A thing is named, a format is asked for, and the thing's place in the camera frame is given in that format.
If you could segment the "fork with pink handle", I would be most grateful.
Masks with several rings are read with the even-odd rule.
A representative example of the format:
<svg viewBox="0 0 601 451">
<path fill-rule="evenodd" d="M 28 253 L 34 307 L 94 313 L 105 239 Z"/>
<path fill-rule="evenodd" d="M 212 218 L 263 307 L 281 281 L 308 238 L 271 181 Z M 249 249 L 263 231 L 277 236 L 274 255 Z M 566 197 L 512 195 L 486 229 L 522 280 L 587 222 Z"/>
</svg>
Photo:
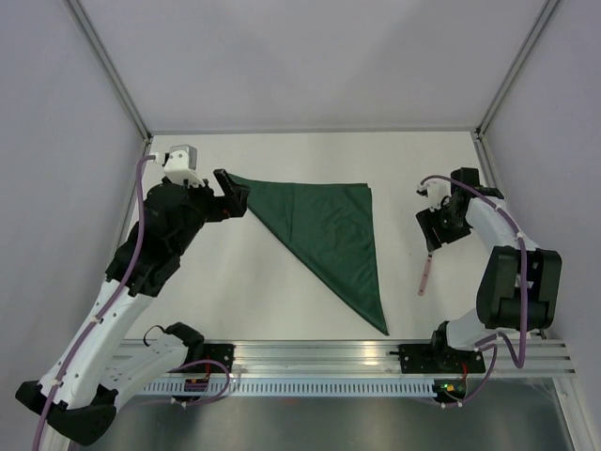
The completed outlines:
<svg viewBox="0 0 601 451">
<path fill-rule="evenodd" d="M 429 252 L 428 255 L 427 255 L 427 257 L 426 257 L 426 260 L 425 260 L 425 263 L 424 263 L 424 268 L 423 268 L 421 279 L 420 279 L 420 285 L 419 285 L 419 288 L 418 288 L 418 295 L 419 296 L 423 296 L 424 295 L 425 289 L 427 287 L 427 282 L 428 282 L 429 274 L 430 274 L 430 271 L 431 271 L 432 261 L 433 261 L 433 253 Z"/>
</svg>

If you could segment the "dark green cloth napkin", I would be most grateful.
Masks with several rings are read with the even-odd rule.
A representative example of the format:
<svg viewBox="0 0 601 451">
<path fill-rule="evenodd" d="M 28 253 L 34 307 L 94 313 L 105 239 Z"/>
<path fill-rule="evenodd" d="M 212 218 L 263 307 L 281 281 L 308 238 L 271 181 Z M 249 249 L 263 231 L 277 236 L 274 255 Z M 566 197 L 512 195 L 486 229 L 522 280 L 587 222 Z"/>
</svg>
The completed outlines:
<svg viewBox="0 0 601 451">
<path fill-rule="evenodd" d="M 381 334 L 372 191 L 366 183 L 297 183 L 246 179 L 248 209 L 320 282 Z"/>
</svg>

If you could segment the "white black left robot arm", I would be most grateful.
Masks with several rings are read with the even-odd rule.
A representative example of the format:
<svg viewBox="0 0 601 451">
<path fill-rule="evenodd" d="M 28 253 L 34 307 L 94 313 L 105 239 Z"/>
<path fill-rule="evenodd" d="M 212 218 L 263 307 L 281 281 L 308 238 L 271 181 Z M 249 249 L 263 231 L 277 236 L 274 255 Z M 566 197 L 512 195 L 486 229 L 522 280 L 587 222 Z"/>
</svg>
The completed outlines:
<svg viewBox="0 0 601 451">
<path fill-rule="evenodd" d="M 150 382 L 175 369 L 194 372 L 203 365 L 205 338 L 182 322 L 168 326 L 157 343 L 126 362 L 110 363 L 201 228 L 245 214 L 249 187 L 223 169 L 213 174 L 220 195 L 194 174 L 179 178 L 173 170 L 148 192 L 136 187 L 138 221 L 117 248 L 84 323 L 54 366 L 16 392 L 16 399 L 39 415 L 33 449 L 51 450 L 63 439 L 91 445 Z"/>
</svg>

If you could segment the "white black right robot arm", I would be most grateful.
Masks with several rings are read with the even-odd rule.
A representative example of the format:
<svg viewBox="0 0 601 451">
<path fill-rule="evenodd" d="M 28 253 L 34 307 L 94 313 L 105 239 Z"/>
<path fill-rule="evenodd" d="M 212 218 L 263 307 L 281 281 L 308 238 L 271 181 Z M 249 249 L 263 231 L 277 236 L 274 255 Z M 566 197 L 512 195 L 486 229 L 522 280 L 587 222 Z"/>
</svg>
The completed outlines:
<svg viewBox="0 0 601 451">
<path fill-rule="evenodd" d="M 432 334 L 431 365 L 449 371 L 461 362 L 463 351 L 480 351 L 502 340 L 514 366 L 523 367 L 529 332 L 546 329 L 554 320 L 562 257 L 528 237 L 501 191 L 483 185 L 475 168 L 427 176 L 416 192 L 428 201 L 416 215 L 428 253 L 476 234 L 488 254 L 475 306 L 459 319 L 442 322 Z"/>
</svg>

